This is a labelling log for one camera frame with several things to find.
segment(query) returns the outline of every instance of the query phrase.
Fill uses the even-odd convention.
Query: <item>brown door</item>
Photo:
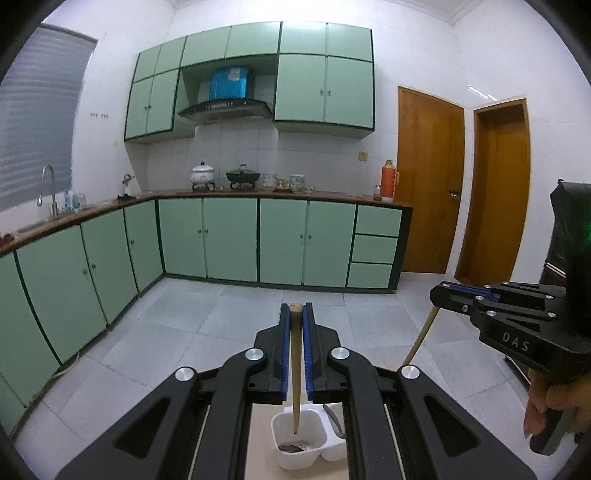
[[[413,207],[402,270],[445,273],[464,173],[464,110],[398,88],[397,200]]]
[[[530,191],[525,100],[476,110],[472,198],[456,278],[483,286],[511,278]]]

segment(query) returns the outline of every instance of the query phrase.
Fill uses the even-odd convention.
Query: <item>brown countertop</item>
[[[237,192],[225,190],[223,192],[193,192],[191,190],[156,190],[154,192],[145,192],[135,195],[135,200],[126,202],[117,202],[116,200],[105,201],[90,206],[82,212],[66,215],[43,225],[38,226],[28,232],[13,233],[14,240],[0,245],[0,257],[10,253],[17,248],[22,247],[32,241],[35,241],[51,233],[58,232],[72,225],[77,225],[91,218],[104,215],[113,210],[134,205],[136,203],[146,202],[154,199],[169,198],[192,198],[192,197],[256,197],[256,198],[281,198],[281,199],[301,199],[301,200],[327,200],[330,202],[357,203],[362,205],[374,205],[386,208],[408,209],[411,206],[408,203],[394,201],[393,203],[377,202],[370,195],[354,195],[341,192],[320,192],[312,190],[310,193],[277,193],[270,190],[254,190]]]

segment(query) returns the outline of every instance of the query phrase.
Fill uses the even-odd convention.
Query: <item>gray blind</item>
[[[72,186],[72,136],[82,79],[96,42],[35,30],[0,83],[0,210],[35,199],[50,163],[56,190]],[[43,193],[49,194],[49,175]]]

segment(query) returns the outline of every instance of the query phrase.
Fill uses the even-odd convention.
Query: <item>ceiling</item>
[[[182,8],[200,0],[168,0],[174,8]],[[483,0],[386,0],[419,10],[443,21],[454,24]]]

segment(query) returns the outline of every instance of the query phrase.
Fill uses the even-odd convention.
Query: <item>tiled floor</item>
[[[146,396],[177,366],[221,366],[274,325],[282,302],[311,301],[317,323],[373,364],[397,368],[431,309],[442,275],[403,274],[396,294],[312,293],[165,279],[138,300],[112,331],[44,396],[16,439],[40,480],[61,467]],[[552,457],[523,438],[525,388],[503,356],[478,341],[466,316],[441,311],[413,363],[529,464],[540,480],[574,449],[566,438]]]

